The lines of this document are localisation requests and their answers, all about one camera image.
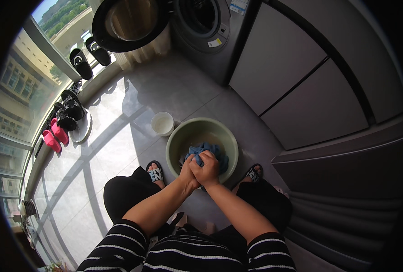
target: black and white striped shirt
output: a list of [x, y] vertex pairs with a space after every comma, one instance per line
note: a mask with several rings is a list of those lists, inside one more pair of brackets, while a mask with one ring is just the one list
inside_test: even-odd
[[196, 231], [181, 228], [151, 247], [134, 222], [115, 224], [77, 271], [129, 272], [143, 264], [142, 271], [295, 271], [284, 238], [265, 233], [247, 247], [247, 262], [238, 260], [227, 247]]

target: hand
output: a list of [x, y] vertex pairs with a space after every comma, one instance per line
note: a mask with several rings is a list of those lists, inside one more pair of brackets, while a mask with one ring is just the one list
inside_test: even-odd
[[189, 164], [192, 173], [197, 181], [204, 186], [204, 188], [211, 187], [220, 183], [218, 179], [219, 163], [209, 150], [205, 150], [199, 154], [204, 166], [198, 166], [196, 160], [192, 160]]
[[192, 190], [197, 189], [200, 187], [200, 183], [197, 181], [195, 178], [194, 174], [192, 173], [190, 167], [189, 167], [189, 162], [192, 160], [194, 157], [194, 154], [189, 155], [188, 159], [185, 160], [182, 166], [182, 170], [180, 171], [180, 175], [178, 179], [180, 179], [182, 182], [188, 184], [189, 188]]

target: white sticker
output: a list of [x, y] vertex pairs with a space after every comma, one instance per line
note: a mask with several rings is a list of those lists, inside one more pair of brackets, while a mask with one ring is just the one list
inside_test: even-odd
[[222, 42], [220, 41], [220, 38], [217, 38], [216, 40], [213, 41], [208, 41], [209, 47], [217, 47], [220, 46]]
[[231, 0], [230, 9], [234, 12], [244, 15], [247, 4], [248, 0]]

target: tile floor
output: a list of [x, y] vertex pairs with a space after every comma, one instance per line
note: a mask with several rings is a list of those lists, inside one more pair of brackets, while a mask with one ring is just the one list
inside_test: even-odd
[[[210, 117], [224, 123], [240, 147], [231, 185], [258, 162], [265, 178], [287, 191], [270, 165], [282, 150], [280, 143], [251, 108], [229, 87], [220, 87], [176, 52], [123, 71], [85, 105], [93, 124], [83, 144], [69, 143], [60, 155], [47, 157], [34, 194], [40, 219], [31, 218], [39, 236], [37, 250], [46, 263], [63, 260], [75, 270], [112, 226], [103, 203], [103, 187], [116, 175], [131, 175], [150, 160], [161, 162], [166, 183], [173, 181], [167, 167], [167, 138], [152, 131], [157, 112], [171, 113], [177, 123]], [[179, 208], [202, 228], [207, 221], [217, 229], [228, 220], [208, 194], [195, 191]]]

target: beige curtain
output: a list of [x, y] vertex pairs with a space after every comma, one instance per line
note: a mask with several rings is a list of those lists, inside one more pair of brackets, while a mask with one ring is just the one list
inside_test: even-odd
[[[94, 13], [97, 11], [97, 8], [102, 2], [103, 0], [90, 0], [90, 5]], [[155, 55], [166, 55], [170, 49], [171, 36], [170, 24], [168, 24], [162, 33], [149, 44], [133, 51], [113, 54], [117, 60], [117, 63], [123, 70], [125, 70], [132, 69], [135, 63], [148, 61]]]

